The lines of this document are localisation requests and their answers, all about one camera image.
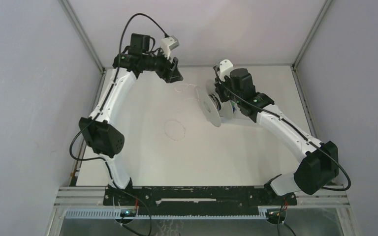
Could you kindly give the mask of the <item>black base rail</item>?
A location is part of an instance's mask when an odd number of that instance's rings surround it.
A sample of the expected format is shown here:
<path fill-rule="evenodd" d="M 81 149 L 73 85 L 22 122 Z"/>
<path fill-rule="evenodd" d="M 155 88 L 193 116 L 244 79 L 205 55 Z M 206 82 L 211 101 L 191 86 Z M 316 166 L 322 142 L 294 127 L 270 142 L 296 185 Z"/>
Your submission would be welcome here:
<path fill-rule="evenodd" d="M 148 213 L 252 213 L 260 207 L 297 205 L 294 193 L 278 196 L 267 186 L 106 186 L 103 205 Z"/>

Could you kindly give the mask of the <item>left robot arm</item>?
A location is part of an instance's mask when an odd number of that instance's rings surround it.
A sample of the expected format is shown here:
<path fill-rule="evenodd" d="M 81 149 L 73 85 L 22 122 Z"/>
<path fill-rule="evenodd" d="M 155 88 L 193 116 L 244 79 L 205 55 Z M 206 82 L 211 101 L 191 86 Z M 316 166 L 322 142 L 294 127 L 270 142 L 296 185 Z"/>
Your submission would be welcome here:
<path fill-rule="evenodd" d="M 139 75 L 145 71 L 155 72 L 168 84 L 183 80 L 178 59 L 171 56 L 172 50 L 179 46 L 178 39 L 167 35 L 155 50 L 150 49 L 151 40 L 149 35 L 131 35 L 130 44 L 114 59 L 115 72 L 111 74 L 102 98 L 88 117 L 79 120 L 80 133 L 96 154 L 95 159 L 104 161 L 109 184 L 117 188 L 115 199 L 122 205 L 133 201 L 134 191 L 127 187 L 131 177 L 119 163 L 126 141 L 119 131 L 120 108 Z"/>

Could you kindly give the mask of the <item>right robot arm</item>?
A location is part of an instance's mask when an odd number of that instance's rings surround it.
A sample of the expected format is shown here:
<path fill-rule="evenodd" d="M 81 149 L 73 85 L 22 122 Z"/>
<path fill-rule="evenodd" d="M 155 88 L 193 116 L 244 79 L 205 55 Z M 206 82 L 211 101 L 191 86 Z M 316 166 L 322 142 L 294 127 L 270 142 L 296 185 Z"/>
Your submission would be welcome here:
<path fill-rule="evenodd" d="M 312 195 L 338 176 L 337 146 L 307 134 L 286 118 L 273 99 L 256 91 L 247 69 L 233 69 L 223 75 L 214 66 L 214 72 L 215 91 L 220 101 L 235 103 L 244 116 L 275 135 L 299 162 L 296 171 L 279 174 L 265 184 L 268 203 L 276 205 L 286 194 L 299 191 Z"/>

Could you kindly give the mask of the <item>white cable spool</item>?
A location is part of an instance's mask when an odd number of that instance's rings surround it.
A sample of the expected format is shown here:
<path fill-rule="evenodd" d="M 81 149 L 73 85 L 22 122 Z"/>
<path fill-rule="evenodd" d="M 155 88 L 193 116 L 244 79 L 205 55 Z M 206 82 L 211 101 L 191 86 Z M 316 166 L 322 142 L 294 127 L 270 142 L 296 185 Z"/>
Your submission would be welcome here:
<path fill-rule="evenodd" d="M 194 93 L 206 120 L 215 127 L 220 127 L 223 121 L 234 118 L 235 107 L 230 101 L 221 102 L 212 80 L 208 80 L 205 87 L 196 86 Z"/>

